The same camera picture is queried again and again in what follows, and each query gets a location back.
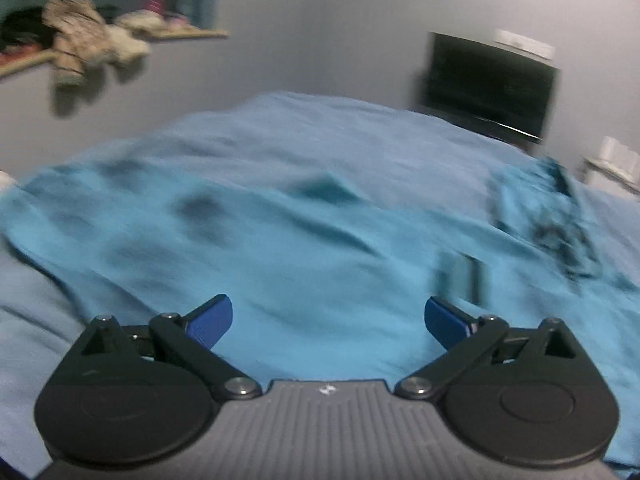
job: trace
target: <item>white wall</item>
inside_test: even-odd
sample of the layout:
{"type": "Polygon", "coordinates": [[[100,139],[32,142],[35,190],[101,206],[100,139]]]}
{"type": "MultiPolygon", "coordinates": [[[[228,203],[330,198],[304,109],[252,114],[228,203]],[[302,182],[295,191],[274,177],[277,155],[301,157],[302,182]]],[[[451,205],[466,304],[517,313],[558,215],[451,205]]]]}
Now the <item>white wall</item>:
{"type": "Polygon", "coordinates": [[[48,66],[0,80],[0,170],[23,174],[258,92],[308,91],[302,9],[303,0],[219,0],[228,40],[154,44],[137,78],[121,83],[108,67],[106,80],[94,78],[71,109],[69,99],[53,99],[48,66]],[[62,103],[57,112],[54,102],[62,103]]]}
{"type": "Polygon", "coordinates": [[[317,89],[407,107],[428,31],[491,43],[502,28],[556,47],[546,150],[574,168],[604,135],[640,150],[640,0],[317,0],[317,89]]]}

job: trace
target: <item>window sill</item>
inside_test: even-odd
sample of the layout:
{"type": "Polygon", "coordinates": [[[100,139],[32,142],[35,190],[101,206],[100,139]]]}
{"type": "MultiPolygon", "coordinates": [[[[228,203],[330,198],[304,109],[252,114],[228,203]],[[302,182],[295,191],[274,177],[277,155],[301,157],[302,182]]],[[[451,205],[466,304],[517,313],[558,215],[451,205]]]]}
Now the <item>window sill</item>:
{"type": "MultiPolygon", "coordinates": [[[[147,36],[145,39],[153,42],[171,41],[171,40],[188,40],[194,38],[228,38],[229,33],[226,30],[210,30],[204,28],[188,28],[187,30],[164,30],[147,36]]],[[[56,53],[53,50],[43,50],[32,56],[23,57],[12,61],[4,66],[0,66],[0,79],[27,70],[33,66],[38,66],[56,59],[56,53]]]]}

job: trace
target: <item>metal screw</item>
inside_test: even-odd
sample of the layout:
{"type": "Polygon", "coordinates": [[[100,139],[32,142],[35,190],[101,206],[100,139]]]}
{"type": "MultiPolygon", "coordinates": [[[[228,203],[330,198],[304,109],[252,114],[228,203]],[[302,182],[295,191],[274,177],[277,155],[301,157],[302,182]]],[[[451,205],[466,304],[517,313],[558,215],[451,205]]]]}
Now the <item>metal screw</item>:
{"type": "Polygon", "coordinates": [[[229,393],[245,396],[254,393],[258,389],[258,383],[249,377],[234,377],[225,383],[225,388],[229,393]]]}
{"type": "Polygon", "coordinates": [[[422,377],[407,377],[400,383],[402,390],[412,396],[428,394],[432,388],[431,381],[422,377]]]}

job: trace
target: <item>black tv screen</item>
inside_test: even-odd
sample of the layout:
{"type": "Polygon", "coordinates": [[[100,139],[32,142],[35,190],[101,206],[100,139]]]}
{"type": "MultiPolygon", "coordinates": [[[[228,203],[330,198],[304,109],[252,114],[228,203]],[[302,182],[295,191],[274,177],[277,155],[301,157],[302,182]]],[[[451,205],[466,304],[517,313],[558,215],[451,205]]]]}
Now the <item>black tv screen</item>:
{"type": "Polygon", "coordinates": [[[434,34],[423,104],[541,139],[556,71],[502,48],[434,34]]]}

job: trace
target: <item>gray gripper base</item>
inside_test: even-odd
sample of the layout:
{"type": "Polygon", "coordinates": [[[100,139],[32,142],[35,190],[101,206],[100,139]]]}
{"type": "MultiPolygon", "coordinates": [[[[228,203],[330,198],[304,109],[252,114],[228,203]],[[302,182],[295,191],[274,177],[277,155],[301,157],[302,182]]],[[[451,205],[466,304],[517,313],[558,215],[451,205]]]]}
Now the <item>gray gripper base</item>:
{"type": "Polygon", "coordinates": [[[38,480],[616,480],[602,462],[525,470],[490,460],[447,429],[436,409],[383,381],[275,381],[228,402],[199,441],[133,471],[55,463],[38,480]]]}

